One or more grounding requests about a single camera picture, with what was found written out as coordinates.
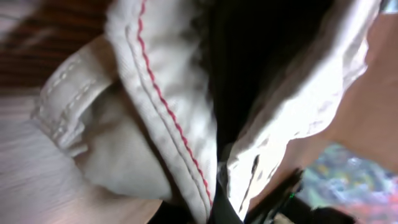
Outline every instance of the white fabric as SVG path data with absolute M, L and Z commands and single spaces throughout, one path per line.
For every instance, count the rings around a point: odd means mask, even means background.
M 257 97 L 259 112 L 227 162 L 227 196 L 241 219 L 288 141 L 326 128 L 345 89 L 365 71 L 365 35 L 378 4 L 336 0 L 281 86 Z M 199 66 L 201 39 L 191 25 L 200 14 L 196 1 L 116 1 L 106 39 L 59 67 L 34 117 L 93 183 L 145 198 L 181 195 L 194 220 L 206 223 L 216 187 L 216 121 L 208 76 Z M 96 133 L 105 124 L 112 126 Z
M 271 93 L 270 100 L 233 145 L 227 164 L 227 194 L 242 220 L 250 199 L 260 193 L 281 163 L 287 143 L 324 130 L 345 88 L 365 71 L 364 39 L 379 3 L 335 1 L 304 58 L 289 65 L 288 78 Z M 258 165 L 252 174 L 257 156 Z

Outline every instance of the red stitching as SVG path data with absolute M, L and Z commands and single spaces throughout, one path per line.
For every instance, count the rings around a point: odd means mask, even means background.
M 141 37 L 141 32 L 142 32 L 142 30 L 143 30 L 143 28 L 144 28 L 144 25 L 143 25 L 143 23 L 142 23 L 142 15 L 144 15 L 144 13 L 145 13 L 145 3 L 146 3 L 146 2 L 147 2 L 147 0 L 143 0 L 142 3 L 141 3 L 141 11 L 140 11 L 139 17 L 138 17 L 138 34 L 137 34 L 137 39 L 138 39 L 138 42 L 140 43 L 141 48 L 142 48 L 142 56 L 144 57 L 144 60 L 145 60 L 145 64 L 146 64 L 146 67 L 147 67 L 147 72 L 148 72 L 148 74 L 149 74 L 149 76 L 150 76 L 150 79 L 152 80 L 152 85 L 153 85 L 153 87 L 155 88 L 155 90 L 156 90 L 156 92 L 157 92 L 157 94 L 158 94 L 158 96 L 159 96 L 161 102 L 162 102 L 163 105 L 166 107 L 166 110 L 167 110 L 168 114 L 170 115 L 170 117 L 173 119 L 174 125 L 175 125 L 175 127 L 178 129 L 178 131 L 179 131 L 179 133 L 180 133 L 180 136 L 181 136 L 181 139 L 182 139 L 182 141 L 184 142 L 185 148 L 187 149 L 187 151 L 188 151 L 188 153 L 189 153 L 189 155 L 190 155 L 190 157 L 191 157 L 193 163 L 196 165 L 196 167 L 197 167 L 197 169 L 198 169 L 198 171 L 199 171 L 199 174 L 200 174 L 200 176 L 201 176 L 201 178 L 202 178 L 202 180 L 203 180 L 203 183 L 204 183 L 204 185 L 205 185 L 205 187 L 206 187 L 206 193 L 207 193 L 207 196 L 208 196 L 209 201 L 210 201 L 210 206 L 213 206 L 213 201 L 212 201 L 211 196 L 210 196 L 210 191 L 209 191 L 209 189 L 208 189 L 208 183 L 207 183 L 207 181 L 206 181 L 206 179 L 205 179 L 205 176 L 203 175 L 203 172 L 202 172 L 201 169 L 199 168 L 199 163 L 198 163 L 198 161 L 193 157 L 192 150 L 191 150 L 191 148 L 188 146 L 188 140 L 187 140 L 186 137 L 183 135 L 183 133 L 182 133 L 182 128 L 181 128 L 181 126 L 179 125 L 179 123 L 177 122 L 177 118 L 175 117 L 175 114 L 174 114 L 173 111 L 169 108 L 169 104 L 167 103 L 167 101 L 166 101 L 166 100 L 164 99 L 164 97 L 162 96 L 162 92 L 160 91 L 159 86 L 158 86 L 158 85 L 156 84 L 156 82 L 155 82 L 155 75 L 154 75 L 152 69 L 150 69 L 150 66 L 149 66 L 149 58 L 148 58 L 148 55 L 147 55 L 146 52 L 145 52 L 145 42 L 144 42 L 144 40 L 143 40 L 142 37 Z

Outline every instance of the black fabric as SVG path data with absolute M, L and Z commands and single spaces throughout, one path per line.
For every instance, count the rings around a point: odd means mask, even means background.
M 219 0 L 210 17 L 218 155 L 234 142 L 261 90 L 314 39 L 332 0 Z

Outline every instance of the wood grain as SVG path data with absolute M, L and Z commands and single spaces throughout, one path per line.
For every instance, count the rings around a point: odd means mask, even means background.
M 0 88 L 42 86 L 69 55 L 103 33 L 110 2 L 0 1 Z

